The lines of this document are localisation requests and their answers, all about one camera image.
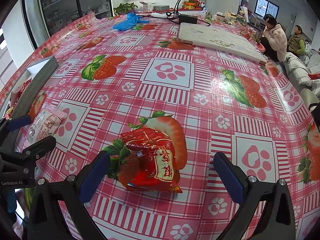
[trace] white plastic wrapper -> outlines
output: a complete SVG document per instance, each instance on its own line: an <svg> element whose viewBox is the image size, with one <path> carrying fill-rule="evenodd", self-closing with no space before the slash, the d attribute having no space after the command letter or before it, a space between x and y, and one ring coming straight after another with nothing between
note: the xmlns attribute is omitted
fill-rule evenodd
<svg viewBox="0 0 320 240"><path fill-rule="evenodd" d="M53 135L61 121L67 116L67 113L60 112L54 109L53 106L46 106L29 127L27 136L29 143L33 144L49 135Z"/></svg>

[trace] black hair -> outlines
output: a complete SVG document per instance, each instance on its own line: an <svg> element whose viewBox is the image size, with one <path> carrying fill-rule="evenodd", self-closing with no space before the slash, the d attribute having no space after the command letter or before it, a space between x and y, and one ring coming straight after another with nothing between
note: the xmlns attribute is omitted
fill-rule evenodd
<svg viewBox="0 0 320 240"><path fill-rule="evenodd" d="M302 28L299 25L296 25L295 27L297 27L298 30L301 31L301 34L302 34Z"/></svg>
<svg viewBox="0 0 320 240"><path fill-rule="evenodd" d="M271 15L271 14L266 14L263 18L267 23L276 26L277 25L277 20Z"/></svg>

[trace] window frame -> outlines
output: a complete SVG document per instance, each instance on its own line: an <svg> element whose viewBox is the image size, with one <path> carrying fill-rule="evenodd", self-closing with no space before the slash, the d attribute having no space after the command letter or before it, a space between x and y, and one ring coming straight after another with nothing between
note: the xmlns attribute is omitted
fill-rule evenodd
<svg viewBox="0 0 320 240"><path fill-rule="evenodd" d="M275 3L273 3L273 2L270 2L269 0L265 0L265 1L267 1L268 3L267 3L267 9L266 9L266 14L267 14L267 11L268 11L268 6L269 6L269 3L271 3L272 5L274 5L274 6L276 6L277 8L278 8L278 10L277 10L277 14L276 14L276 19L277 19L277 16L278 16L278 13L279 13L279 6L277 6ZM257 5L258 5L258 0L256 1L256 6L254 7L254 13L255 14L257 14L257 15L259 15L260 17L264 17L264 15L261 15L261 14L258 14L258 13L256 13L256 10L257 10Z"/></svg>

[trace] person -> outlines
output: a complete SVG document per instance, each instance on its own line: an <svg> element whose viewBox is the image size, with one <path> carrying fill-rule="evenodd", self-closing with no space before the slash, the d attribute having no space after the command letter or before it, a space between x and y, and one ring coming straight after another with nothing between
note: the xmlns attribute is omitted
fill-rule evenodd
<svg viewBox="0 0 320 240"><path fill-rule="evenodd" d="M302 28L299 25L294 27L294 34L292 34L289 39L287 52L291 52L297 57L304 55L306 52L305 38L302 35Z"/></svg>
<svg viewBox="0 0 320 240"><path fill-rule="evenodd" d="M271 14L266 14L263 18L266 29L263 32L264 37L260 43L266 49L264 55L275 62L284 61L287 53L287 37L281 25Z"/></svg>

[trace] cardboard box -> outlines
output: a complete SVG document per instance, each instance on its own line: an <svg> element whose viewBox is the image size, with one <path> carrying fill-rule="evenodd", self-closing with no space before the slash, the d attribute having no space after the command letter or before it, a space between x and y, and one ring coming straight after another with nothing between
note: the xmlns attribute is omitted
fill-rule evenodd
<svg viewBox="0 0 320 240"><path fill-rule="evenodd" d="M146 2L140 2L143 4L143 11L144 12L152 12L153 11L153 5L156 3L146 3Z"/></svg>

